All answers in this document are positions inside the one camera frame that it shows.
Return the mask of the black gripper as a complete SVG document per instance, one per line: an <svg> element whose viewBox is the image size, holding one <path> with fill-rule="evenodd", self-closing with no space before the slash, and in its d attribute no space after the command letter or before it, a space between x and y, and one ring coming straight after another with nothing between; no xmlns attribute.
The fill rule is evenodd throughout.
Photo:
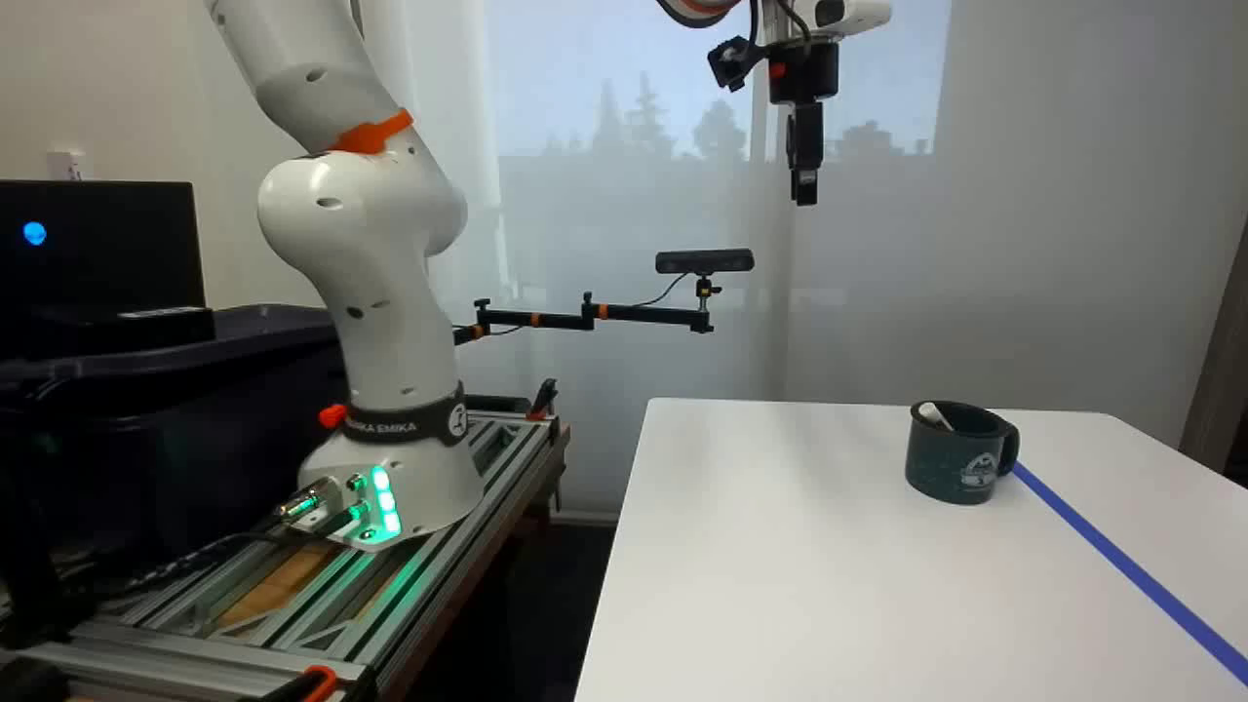
<svg viewBox="0 0 1248 702"><path fill-rule="evenodd" d="M835 45L780 45L768 55L768 102L792 110L783 152L788 152L788 197L797 206L818 202L824 102L835 94L840 94Z"/></svg>

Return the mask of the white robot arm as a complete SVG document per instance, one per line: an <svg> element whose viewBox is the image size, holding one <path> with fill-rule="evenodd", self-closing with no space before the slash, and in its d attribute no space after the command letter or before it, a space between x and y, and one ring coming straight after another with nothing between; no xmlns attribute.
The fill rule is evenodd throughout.
<svg viewBox="0 0 1248 702"><path fill-rule="evenodd" d="M888 0L656 0L684 28L745 12L753 30L708 51L720 85L768 74L788 113L801 206L818 198L824 102L840 45L888 19ZM456 344L428 260L469 217L413 113L382 85L343 0L204 0L263 113L300 152L259 188L269 250L300 269L326 316L348 397L295 474L279 523L350 549L390 549L469 519L482 480L469 451Z"/></svg>

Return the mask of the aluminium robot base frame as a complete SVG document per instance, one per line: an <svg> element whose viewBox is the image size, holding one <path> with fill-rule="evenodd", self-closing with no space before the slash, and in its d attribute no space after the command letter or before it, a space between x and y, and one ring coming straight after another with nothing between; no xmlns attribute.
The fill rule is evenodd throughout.
<svg viewBox="0 0 1248 702"><path fill-rule="evenodd" d="M17 662L83 702L398 702L511 535L547 519L571 444L554 397L541 381L533 397L471 406L482 501L456 528L390 549L263 532Z"/></svg>

